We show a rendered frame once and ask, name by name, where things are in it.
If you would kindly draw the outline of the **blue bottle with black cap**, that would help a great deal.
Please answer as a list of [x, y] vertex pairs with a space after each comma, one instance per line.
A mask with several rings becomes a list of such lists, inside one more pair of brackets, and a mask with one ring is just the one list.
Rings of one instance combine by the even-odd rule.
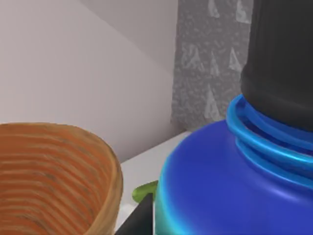
[[156, 235], [313, 235], [313, 0], [254, 0], [241, 92], [167, 158]]

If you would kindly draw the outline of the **woven wooden basket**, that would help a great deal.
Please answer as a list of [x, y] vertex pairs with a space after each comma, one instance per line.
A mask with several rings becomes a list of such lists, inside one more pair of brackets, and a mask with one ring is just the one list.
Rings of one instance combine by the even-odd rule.
[[95, 134], [0, 124], [0, 235], [114, 235], [122, 192], [120, 162]]

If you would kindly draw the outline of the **green object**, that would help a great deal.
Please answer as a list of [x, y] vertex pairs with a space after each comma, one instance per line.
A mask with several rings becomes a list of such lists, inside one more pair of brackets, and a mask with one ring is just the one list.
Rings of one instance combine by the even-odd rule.
[[158, 180], [145, 183], [136, 187], [132, 192], [132, 198], [136, 203], [140, 203], [147, 194], [153, 195], [153, 201], [155, 200]]

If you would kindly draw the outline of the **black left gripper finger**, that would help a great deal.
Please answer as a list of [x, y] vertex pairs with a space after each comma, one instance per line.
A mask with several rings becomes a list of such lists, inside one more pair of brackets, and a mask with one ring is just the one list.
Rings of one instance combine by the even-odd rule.
[[116, 235], [154, 235], [153, 194], [148, 193], [117, 230]]

